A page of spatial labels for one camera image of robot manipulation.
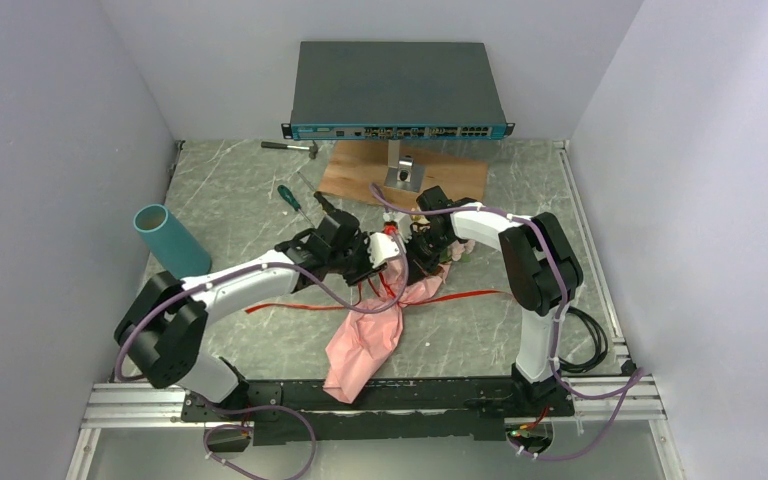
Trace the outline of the red ribbon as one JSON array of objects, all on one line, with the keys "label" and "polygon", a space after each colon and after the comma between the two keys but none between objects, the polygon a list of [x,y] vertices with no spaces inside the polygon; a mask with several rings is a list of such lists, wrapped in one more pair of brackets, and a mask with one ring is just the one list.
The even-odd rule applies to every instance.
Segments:
[{"label": "red ribbon", "polygon": [[395,280],[397,276],[395,274],[379,274],[378,285],[375,285],[372,281],[368,281],[369,288],[375,294],[372,298],[373,305],[365,306],[365,299],[362,297],[363,288],[358,288],[358,301],[352,306],[344,305],[312,305],[312,304],[298,304],[298,303],[286,303],[286,302],[269,302],[261,303],[248,307],[244,310],[246,314],[252,314],[260,310],[270,308],[300,310],[300,311],[338,311],[348,310],[352,312],[361,312],[362,310],[371,310],[373,313],[385,312],[391,308],[403,308],[412,306],[425,306],[435,303],[442,303],[453,300],[462,300],[473,297],[481,297],[488,295],[504,295],[510,297],[511,294],[506,291],[498,289],[478,289],[468,290],[456,293],[450,293],[446,295],[440,295],[439,290],[445,283],[449,272],[449,264],[445,264],[438,272],[431,277],[425,278],[413,285],[406,286],[400,296],[396,296],[397,291],[394,289],[396,286]]}]

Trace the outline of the pink flower bouquet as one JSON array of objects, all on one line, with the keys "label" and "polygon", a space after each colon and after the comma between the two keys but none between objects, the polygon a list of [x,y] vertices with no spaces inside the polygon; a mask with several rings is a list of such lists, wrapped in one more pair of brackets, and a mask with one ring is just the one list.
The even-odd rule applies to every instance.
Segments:
[{"label": "pink flower bouquet", "polygon": [[[464,256],[472,253],[476,242],[456,241],[444,252],[450,267]],[[405,287],[401,284],[407,276],[405,263],[398,259],[387,262],[381,274],[395,274],[397,291],[400,296]],[[372,306],[372,298],[365,299],[365,306]],[[385,312],[373,313],[371,310],[350,311],[336,330],[325,348],[329,361],[329,371],[324,381],[323,390],[339,402],[354,402],[366,383],[379,370],[396,350],[403,332],[403,308],[391,308]]]}]

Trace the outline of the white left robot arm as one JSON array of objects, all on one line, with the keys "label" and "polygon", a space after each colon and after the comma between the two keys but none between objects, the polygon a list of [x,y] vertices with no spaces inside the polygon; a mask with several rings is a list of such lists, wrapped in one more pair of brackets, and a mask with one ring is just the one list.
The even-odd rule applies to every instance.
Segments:
[{"label": "white left robot arm", "polygon": [[337,210],[248,262],[183,278],[162,271],[139,291],[114,332],[114,377],[157,389],[183,387],[221,419],[235,419],[246,409],[249,384],[230,362],[202,352],[207,327],[261,301],[323,288],[330,274],[353,286],[398,252],[390,236],[365,232],[356,217]]}]

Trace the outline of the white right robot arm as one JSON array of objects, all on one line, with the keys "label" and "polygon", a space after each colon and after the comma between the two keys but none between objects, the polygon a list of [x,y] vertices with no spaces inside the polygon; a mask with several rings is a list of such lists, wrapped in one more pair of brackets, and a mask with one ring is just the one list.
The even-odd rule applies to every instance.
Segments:
[{"label": "white right robot arm", "polygon": [[417,198],[428,214],[426,227],[413,227],[407,240],[408,281],[436,273],[445,251],[474,241],[503,257],[510,292],[522,308],[521,340],[512,366],[511,401],[534,415],[560,389],[558,342],[562,321],[583,283],[583,270],[557,217],[510,215],[465,198],[449,199],[432,187]]}]

